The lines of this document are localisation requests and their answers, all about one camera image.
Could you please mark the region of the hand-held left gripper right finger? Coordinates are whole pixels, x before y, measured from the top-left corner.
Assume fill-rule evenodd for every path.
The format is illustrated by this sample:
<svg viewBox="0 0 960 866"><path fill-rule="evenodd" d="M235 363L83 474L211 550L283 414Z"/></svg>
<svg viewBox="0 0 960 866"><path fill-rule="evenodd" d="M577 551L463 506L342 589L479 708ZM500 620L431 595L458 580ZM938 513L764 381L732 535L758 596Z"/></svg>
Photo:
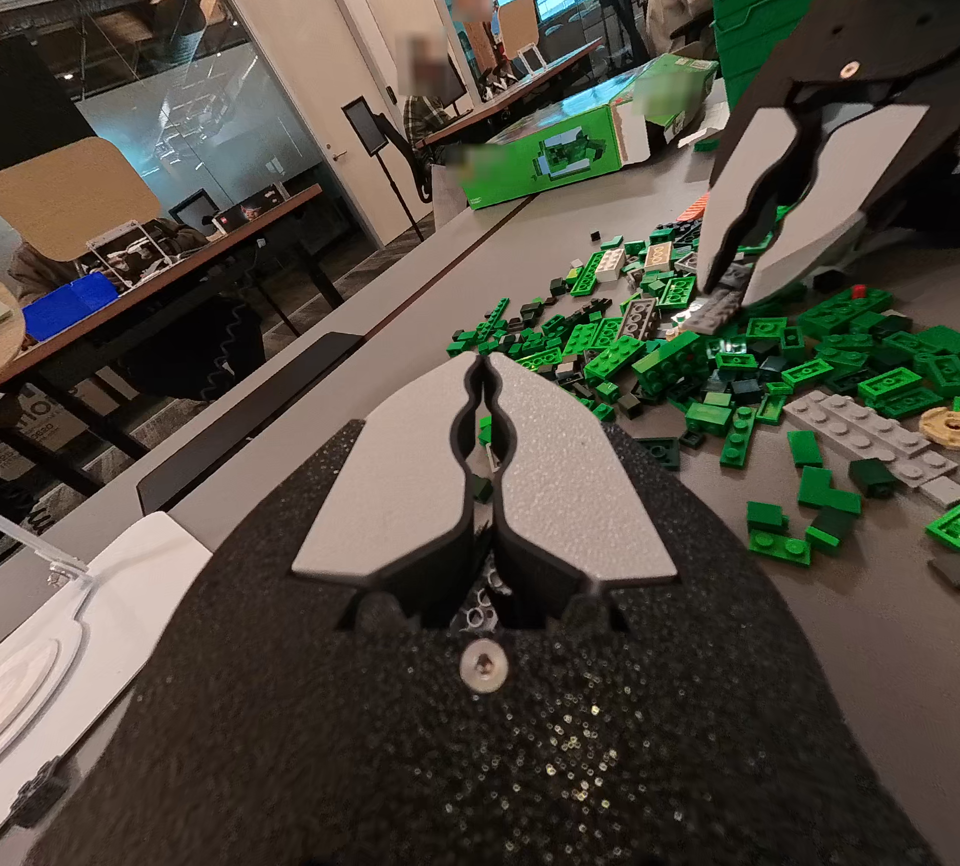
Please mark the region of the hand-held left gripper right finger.
<svg viewBox="0 0 960 866"><path fill-rule="evenodd" d="M560 619L577 596L668 584L678 569L604 424L519 363L486 359L500 466L495 563L510 590Z"/></svg>

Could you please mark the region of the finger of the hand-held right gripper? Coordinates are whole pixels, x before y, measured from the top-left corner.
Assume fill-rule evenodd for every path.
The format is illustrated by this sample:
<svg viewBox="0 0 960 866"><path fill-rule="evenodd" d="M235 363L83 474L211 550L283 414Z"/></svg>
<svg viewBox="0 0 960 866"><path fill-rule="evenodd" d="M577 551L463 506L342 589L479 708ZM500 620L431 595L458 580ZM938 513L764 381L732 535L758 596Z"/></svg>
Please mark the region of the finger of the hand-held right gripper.
<svg viewBox="0 0 960 866"><path fill-rule="evenodd" d="M719 141L698 249L698 286L710 293L743 240L772 227L779 206L809 185L820 112L783 106L735 110Z"/></svg>
<svg viewBox="0 0 960 866"><path fill-rule="evenodd" d="M890 104L830 133L809 189L783 218L777 239L753 268L744 307L805 279L830 253L859 235L870 192L928 111L925 104Z"/></svg>

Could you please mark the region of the dark grey stud plate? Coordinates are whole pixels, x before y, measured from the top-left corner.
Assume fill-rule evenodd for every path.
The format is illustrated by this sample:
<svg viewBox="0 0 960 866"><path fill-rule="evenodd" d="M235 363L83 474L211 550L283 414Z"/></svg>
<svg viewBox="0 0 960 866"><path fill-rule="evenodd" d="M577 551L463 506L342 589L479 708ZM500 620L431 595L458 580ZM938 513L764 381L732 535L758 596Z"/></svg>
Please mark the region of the dark grey stud plate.
<svg viewBox="0 0 960 866"><path fill-rule="evenodd" d="M720 286L706 298L698 299L696 308L689 310L675 328L679 332L713 336L738 314L743 296L741 290Z"/></svg>

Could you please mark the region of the pile of green toy bricks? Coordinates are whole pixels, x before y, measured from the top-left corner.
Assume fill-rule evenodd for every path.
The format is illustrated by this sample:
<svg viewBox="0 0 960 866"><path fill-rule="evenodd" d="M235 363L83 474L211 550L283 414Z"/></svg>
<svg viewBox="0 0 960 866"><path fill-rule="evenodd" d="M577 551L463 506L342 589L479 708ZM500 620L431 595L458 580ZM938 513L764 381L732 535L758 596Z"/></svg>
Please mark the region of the pile of green toy bricks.
<svg viewBox="0 0 960 866"><path fill-rule="evenodd" d="M747 307L744 315L739 310L713 336L679 332L676 324L708 296L699 295L694 276L701 226L702 219L674 222L645 240L597 244L594 253L625 250L618 282L597 282L590 296L571 297L570 285L594 253L574 260L565 276L551 280L546 297L530 299L517 315L507 316L510 299L502 297L474 327L455 330L446 355L503 355L565 389L605 422L668 404L683 419L679 447L720 440L718 460L738 406L758 408L751 441L761 428L784 423L788 431L805 430L786 419L784 406L813 391L844 395L918 433L927 410L958 410L958 329L934 325L916 332L913 320L894 309L893 294L846 285L842 272L823 272ZM738 248L716 289L744 293L772 239L768 234ZM644 274L647 249L667 241L673 244L670 272ZM657 299L656 328L644 342L619 339L624 303L641 296ZM834 487L865 498L848 476L850 460L817 438ZM932 443L958 465L958 450ZM900 481L897 488L918 491L949 510L958 505L958 468L918 488Z"/></svg>

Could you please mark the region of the grey plate with holes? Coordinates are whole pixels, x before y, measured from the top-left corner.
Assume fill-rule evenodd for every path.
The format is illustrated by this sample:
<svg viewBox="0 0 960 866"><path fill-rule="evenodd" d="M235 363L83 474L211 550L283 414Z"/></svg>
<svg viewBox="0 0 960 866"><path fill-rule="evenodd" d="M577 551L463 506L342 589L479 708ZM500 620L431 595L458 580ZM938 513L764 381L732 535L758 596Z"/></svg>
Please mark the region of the grey plate with holes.
<svg viewBox="0 0 960 866"><path fill-rule="evenodd" d="M659 321L659 303L656 298L635 297L623 305L623 316L618 329L618 338L628 337L639 342L646 341L651 329Z"/></svg>

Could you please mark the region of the green cardboard toy box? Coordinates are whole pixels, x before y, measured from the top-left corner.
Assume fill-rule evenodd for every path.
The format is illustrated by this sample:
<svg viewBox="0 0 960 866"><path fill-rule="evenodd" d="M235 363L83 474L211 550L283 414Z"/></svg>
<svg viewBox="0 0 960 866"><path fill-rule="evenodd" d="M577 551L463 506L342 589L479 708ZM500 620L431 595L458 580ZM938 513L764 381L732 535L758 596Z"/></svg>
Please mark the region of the green cardboard toy box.
<svg viewBox="0 0 960 866"><path fill-rule="evenodd" d="M447 167L478 210L640 165L697 118L719 70L715 59L658 56L451 150Z"/></svg>

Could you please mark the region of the light grey long plate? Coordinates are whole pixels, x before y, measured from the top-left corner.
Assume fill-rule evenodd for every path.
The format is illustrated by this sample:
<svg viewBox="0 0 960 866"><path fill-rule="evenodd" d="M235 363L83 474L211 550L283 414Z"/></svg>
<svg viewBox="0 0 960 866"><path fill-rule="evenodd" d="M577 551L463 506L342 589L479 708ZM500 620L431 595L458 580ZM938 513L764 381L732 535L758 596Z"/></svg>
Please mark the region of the light grey long plate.
<svg viewBox="0 0 960 866"><path fill-rule="evenodd" d="M922 434L844 395L813 391L787 402L783 415L851 461L879 460L907 488L950 476L958 468Z"/></svg>

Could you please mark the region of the green L-shaped tile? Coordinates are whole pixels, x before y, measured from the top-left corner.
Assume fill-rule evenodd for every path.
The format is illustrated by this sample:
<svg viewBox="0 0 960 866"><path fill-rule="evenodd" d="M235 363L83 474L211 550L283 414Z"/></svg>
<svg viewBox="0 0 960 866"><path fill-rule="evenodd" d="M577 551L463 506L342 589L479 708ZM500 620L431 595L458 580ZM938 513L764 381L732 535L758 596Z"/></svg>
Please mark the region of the green L-shaped tile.
<svg viewBox="0 0 960 866"><path fill-rule="evenodd" d="M822 466L804 466L799 475L798 503L813 509L831 508L846 514L862 513L859 493L834 487L833 472Z"/></svg>

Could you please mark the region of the brown-top table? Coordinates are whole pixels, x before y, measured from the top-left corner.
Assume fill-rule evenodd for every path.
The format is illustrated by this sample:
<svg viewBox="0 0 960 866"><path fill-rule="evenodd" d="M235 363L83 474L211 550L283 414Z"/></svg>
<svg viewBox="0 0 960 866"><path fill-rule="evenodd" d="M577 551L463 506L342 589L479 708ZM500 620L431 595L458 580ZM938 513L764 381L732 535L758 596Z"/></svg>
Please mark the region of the brown-top table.
<svg viewBox="0 0 960 866"><path fill-rule="evenodd" d="M102 442L138 461L149 447L70 390L211 296L255 276L264 254L290 250L331 310L345 303L318 255L304 244L303 218L322 195L314 184L261 217L196 250L100 310L18 354L2 368L2 396L41 392Z"/></svg>
<svg viewBox="0 0 960 866"><path fill-rule="evenodd" d="M602 45L603 40L599 38L586 43L546 67L534 71L523 80L509 86L505 92L495 95L486 104L474 109L470 114L454 121L443 129L432 132L424 139L416 141L414 145L419 149L425 149L428 146L452 140L470 128L480 126L509 112L511 107L521 100L541 89L555 87L567 73L580 69L581 62L588 60L590 55Z"/></svg>

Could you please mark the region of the tan round brick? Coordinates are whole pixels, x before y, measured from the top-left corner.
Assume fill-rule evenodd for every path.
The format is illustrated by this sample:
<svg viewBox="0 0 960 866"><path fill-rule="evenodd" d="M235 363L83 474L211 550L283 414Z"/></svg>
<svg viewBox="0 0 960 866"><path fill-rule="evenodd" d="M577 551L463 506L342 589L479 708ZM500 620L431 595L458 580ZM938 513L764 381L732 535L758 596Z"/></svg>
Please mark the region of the tan round brick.
<svg viewBox="0 0 960 866"><path fill-rule="evenodd" d="M960 446L959 410L947 407L931 408L920 416L918 430L927 440L944 448L958 450Z"/></svg>

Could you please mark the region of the instruction booklet on white stand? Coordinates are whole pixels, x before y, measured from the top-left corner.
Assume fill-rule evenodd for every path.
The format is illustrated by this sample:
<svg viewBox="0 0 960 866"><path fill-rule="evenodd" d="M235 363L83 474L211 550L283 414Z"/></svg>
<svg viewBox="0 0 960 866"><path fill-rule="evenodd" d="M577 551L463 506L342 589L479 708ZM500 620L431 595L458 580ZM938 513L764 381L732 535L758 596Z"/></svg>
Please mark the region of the instruction booklet on white stand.
<svg viewBox="0 0 960 866"><path fill-rule="evenodd" d="M126 691L210 558L166 513L150 514L3 640L2 820Z"/></svg>

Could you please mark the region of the small tan board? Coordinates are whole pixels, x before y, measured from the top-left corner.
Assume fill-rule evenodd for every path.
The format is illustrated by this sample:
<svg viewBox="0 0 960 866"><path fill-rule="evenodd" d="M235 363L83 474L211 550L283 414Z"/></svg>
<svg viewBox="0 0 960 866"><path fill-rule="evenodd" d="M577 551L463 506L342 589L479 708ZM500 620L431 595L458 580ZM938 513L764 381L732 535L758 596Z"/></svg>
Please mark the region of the small tan board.
<svg viewBox="0 0 960 866"><path fill-rule="evenodd" d="M540 30L535 0L511 0L499 5L497 22L506 58L518 58L538 45Z"/></svg>

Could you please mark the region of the small black monitor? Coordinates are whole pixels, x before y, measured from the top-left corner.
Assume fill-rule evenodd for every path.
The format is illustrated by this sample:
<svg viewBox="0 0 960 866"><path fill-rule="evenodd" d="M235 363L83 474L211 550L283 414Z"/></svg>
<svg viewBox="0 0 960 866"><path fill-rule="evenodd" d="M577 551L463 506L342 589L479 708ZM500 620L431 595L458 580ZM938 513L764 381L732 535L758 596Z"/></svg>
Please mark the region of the small black monitor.
<svg viewBox="0 0 960 866"><path fill-rule="evenodd" d="M206 237L211 237L219 231L219 227L214 222L219 212L219 206L207 190L199 189L172 206L169 217L177 224L188 226Z"/></svg>

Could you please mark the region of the blue plastic bin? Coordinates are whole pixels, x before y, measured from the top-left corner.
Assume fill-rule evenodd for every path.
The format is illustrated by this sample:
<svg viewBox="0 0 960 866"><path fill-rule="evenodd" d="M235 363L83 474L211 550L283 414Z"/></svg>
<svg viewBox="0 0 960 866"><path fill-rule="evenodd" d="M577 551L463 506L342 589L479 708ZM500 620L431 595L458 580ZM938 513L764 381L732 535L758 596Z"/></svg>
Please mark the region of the blue plastic bin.
<svg viewBox="0 0 960 866"><path fill-rule="evenodd" d="M26 334L44 342L118 298L118 290L106 275L91 272L24 306Z"/></svg>

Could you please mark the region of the small black stud block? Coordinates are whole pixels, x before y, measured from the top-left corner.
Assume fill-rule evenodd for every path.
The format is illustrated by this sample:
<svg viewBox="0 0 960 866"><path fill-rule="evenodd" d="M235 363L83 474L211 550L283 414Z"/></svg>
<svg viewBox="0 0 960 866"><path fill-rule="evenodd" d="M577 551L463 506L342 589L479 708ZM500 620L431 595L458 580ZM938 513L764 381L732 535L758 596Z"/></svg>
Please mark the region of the small black stud block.
<svg viewBox="0 0 960 866"><path fill-rule="evenodd" d="M39 767L36 774L18 790L7 820L19 828L34 828L57 806L69 789L69 773L62 768L64 758L57 755Z"/></svg>

